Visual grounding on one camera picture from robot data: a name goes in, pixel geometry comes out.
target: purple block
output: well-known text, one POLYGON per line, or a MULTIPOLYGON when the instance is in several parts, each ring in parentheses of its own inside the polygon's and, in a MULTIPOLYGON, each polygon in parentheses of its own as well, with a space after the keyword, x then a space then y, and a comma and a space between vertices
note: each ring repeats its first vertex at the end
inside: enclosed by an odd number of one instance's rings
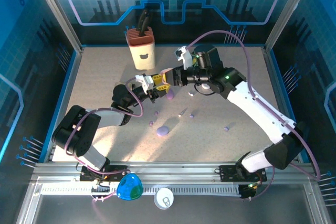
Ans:
POLYGON ((166 97, 168 100, 172 100, 174 98, 174 92, 172 89, 169 89, 168 93, 166 94, 166 97))
POLYGON ((167 126, 162 126, 157 128, 156 133, 158 136, 166 136, 169 133, 169 128, 167 126))

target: glass panel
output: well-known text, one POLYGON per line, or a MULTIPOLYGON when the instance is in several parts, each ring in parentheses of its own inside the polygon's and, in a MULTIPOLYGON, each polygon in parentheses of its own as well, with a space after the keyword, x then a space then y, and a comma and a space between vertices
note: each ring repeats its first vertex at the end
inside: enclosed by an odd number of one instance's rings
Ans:
POLYGON ((301 0, 274 46, 281 73, 289 73, 284 81, 295 117, 309 127, 308 143, 322 173, 330 170, 333 176, 336 172, 335 3, 336 0, 301 0))
MULTIPOLYGON (((137 25, 145 7, 153 13, 150 26, 158 43, 190 42, 206 31, 225 29, 246 43, 263 44, 287 0, 59 1, 82 44, 125 44, 123 32, 137 25)), ((223 43, 224 36, 204 40, 223 43)))
POLYGON ((0 219, 15 223, 73 49, 45 0, 0 6, 0 219))

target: knife block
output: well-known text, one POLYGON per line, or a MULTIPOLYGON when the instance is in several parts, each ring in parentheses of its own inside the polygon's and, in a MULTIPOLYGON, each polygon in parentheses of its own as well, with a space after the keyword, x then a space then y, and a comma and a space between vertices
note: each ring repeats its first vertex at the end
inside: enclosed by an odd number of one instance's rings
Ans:
POLYGON ((148 27, 144 36, 139 37, 139 31, 135 28, 127 31, 127 43, 130 47, 135 68, 148 70, 155 67, 155 43, 153 30, 148 27))

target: beige table surface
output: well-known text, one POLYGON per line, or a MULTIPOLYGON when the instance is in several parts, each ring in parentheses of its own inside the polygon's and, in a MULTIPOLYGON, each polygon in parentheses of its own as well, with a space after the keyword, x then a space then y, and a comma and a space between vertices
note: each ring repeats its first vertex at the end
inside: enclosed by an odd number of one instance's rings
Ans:
MULTIPOLYGON (((168 67, 181 64, 174 56, 176 47, 156 47, 156 68, 147 71, 154 74, 168 67)), ((217 47, 224 66, 235 67, 246 75, 244 52, 239 47, 217 47)), ((276 100, 265 61, 259 47, 250 47, 252 85, 270 104, 276 100)), ((107 107, 111 104, 112 90, 116 82, 126 82, 136 74, 129 48, 85 48, 68 109, 77 104, 84 108, 107 107)), ((224 100, 220 95, 205 97, 188 95, 193 85, 173 87, 175 98, 160 98, 155 104, 144 101, 144 116, 132 118, 122 127, 110 126, 98 129, 94 147, 112 161, 236 161, 248 151, 262 148, 271 141, 261 128, 241 109, 224 100), (177 115, 187 108, 185 114, 177 115), (153 127, 149 122, 154 120, 153 127), (162 125, 171 132, 158 137, 156 129, 162 125)), ((53 161, 74 161, 64 150, 56 147, 53 161)))

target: white round object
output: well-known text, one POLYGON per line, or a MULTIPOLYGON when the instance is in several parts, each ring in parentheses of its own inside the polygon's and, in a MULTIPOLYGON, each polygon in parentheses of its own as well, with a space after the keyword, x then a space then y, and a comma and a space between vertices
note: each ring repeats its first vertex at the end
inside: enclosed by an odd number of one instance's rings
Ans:
POLYGON ((162 210, 170 208, 173 202, 174 202, 173 192, 170 191, 168 188, 161 188, 156 192, 154 196, 155 205, 162 210))
POLYGON ((204 84, 202 84, 202 88, 208 90, 208 89, 210 89, 210 86, 208 84, 204 83, 204 84))

